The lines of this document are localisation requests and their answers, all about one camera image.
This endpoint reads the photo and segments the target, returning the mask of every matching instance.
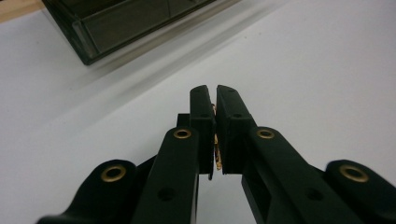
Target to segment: brass insert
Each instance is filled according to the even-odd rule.
[[[222,163],[221,163],[221,156],[219,149],[219,140],[216,134],[215,134],[215,161],[216,161],[216,169],[218,169],[218,171],[221,170]]]
[[[271,138],[275,137],[275,134],[273,132],[266,130],[266,129],[258,130],[257,135],[263,139],[271,139]]]
[[[110,183],[122,179],[126,174],[126,169],[122,165],[112,165],[107,167],[101,175],[103,181]]]
[[[174,137],[179,139],[189,138],[191,132],[188,129],[179,129],[174,132]]]
[[[345,164],[340,166],[340,173],[344,177],[359,183],[365,183],[369,180],[369,176],[366,173],[364,173],[363,170],[352,165]]]

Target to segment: mounting hole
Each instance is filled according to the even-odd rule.
[[[344,177],[359,183],[365,183],[369,180],[369,176],[363,170],[352,165],[340,166],[340,173]]]
[[[275,134],[269,130],[266,129],[260,129],[257,131],[257,135],[260,138],[264,138],[264,139],[271,139],[273,137],[275,137]]]
[[[307,189],[305,195],[308,199],[312,201],[322,201],[323,194],[320,193],[317,189]]]
[[[191,136],[190,130],[179,129],[174,132],[174,137],[179,139],[189,138]]]
[[[103,181],[115,182],[122,179],[126,174],[126,169],[122,165],[112,165],[107,167],[101,174]]]
[[[158,191],[158,198],[163,202],[169,202],[175,198],[176,192],[171,188],[163,188]]]

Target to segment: white surface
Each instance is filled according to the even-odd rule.
[[[84,66],[44,10],[0,24],[0,218],[59,214],[98,164],[155,155],[189,90],[236,88],[312,165],[396,185],[396,1],[243,0],[136,59]],[[197,223],[255,223],[240,176],[201,177]]]

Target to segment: black container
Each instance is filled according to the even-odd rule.
[[[43,0],[84,64],[215,0]]]

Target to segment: black plastic part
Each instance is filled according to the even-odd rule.
[[[137,168],[136,169],[137,177],[135,181],[136,202],[134,203],[134,205],[137,204],[137,199],[140,197],[140,193],[142,192],[143,188],[146,186],[146,182],[149,177],[149,172],[151,171],[151,167],[154,164],[156,158],[157,156],[153,156],[136,167]]]
[[[193,128],[176,127],[166,134],[132,224],[195,223],[198,151],[199,135]]]
[[[190,126],[190,114],[177,114],[177,126]]]
[[[190,91],[190,126],[200,134],[200,174],[213,175],[216,120],[207,86]]]
[[[324,178],[366,223],[396,223],[396,188],[368,167],[332,161]]]
[[[250,163],[242,175],[242,187],[257,224],[265,224],[271,205],[271,194]]]
[[[117,181],[105,182],[102,172],[112,166],[125,168],[125,175]],[[128,223],[138,195],[137,170],[128,161],[107,161],[96,167],[82,183],[67,208],[59,216],[42,217],[38,224],[123,224]]]
[[[43,0],[85,64],[214,0]]]
[[[276,130],[252,128],[247,151],[255,172],[271,194],[270,205],[259,209],[255,217],[266,217],[265,223],[269,224],[363,223]],[[244,175],[252,176],[249,169]]]
[[[257,125],[238,91],[218,86],[216,123],[223,173],[242,174],[246,160],[244,138]]]

